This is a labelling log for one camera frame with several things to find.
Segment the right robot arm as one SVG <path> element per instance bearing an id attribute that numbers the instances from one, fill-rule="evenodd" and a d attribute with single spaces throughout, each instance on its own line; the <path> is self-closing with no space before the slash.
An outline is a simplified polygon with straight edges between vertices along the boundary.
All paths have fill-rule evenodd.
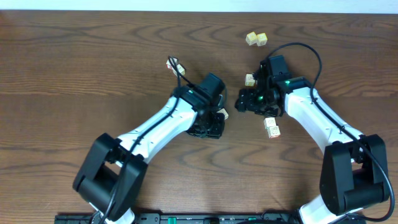
<path id="1" fill-rule="evenodd" d="M 366 221 L 358 212 L 394 202 L 388 179 L 386 145 L 344 122 L 304 77 L 293 77 L 283 56 L 270 57 L 247 75 L 235 107 L 266 117 L 287 114 L 316 142 L 323 154 L 320 195 L 298 210 L 300 223 Z"/>

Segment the green-edged wooden block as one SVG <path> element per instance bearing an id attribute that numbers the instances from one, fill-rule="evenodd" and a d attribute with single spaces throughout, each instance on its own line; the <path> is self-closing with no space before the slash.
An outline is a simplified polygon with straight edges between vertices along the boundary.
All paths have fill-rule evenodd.
<path id="1" fill-rule="evenodd" d="M 264 119 L 264 126 L 266 129 L 277 126 L 276 120 L 274 117 L 268 117 Z"/>

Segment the blue-edged wooden block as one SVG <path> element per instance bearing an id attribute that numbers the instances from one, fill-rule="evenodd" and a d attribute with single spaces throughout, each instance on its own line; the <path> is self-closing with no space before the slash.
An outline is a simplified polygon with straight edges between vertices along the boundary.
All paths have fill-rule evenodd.
<path id="1" fill-rule="evenodd" d="M 224 108 L 218 110 L 217 113 L 223 114 L 224 115 L 224 119 L 228 119 L 228 117 L 229 117 L 228 112 Z"/>

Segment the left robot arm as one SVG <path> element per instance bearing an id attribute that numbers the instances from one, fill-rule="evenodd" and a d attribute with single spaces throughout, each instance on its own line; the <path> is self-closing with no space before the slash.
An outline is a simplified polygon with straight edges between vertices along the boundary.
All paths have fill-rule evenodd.
<path id="1" fill-rule="evenodd" d="M 132 223 L 131 210 L 154 156 L 182 132 L 219 139 L 224 130 L 225 84 L 210 73 L 199 84 L 178 84 L 165 106 L 132 131 L 100 135 L 73 181 L 73 189 L 101 216 L 100 223 Z"/>

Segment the red-edged spiral block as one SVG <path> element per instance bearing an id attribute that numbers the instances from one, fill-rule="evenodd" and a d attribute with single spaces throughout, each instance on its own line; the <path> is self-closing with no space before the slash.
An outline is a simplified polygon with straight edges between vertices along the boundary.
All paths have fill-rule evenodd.
<path id="1" fill-rule="evenodd" d="M 268 137 L 270 139 L 280 136 L 280 129 L 278 126 L 270 126 L 267 128 Z"/>

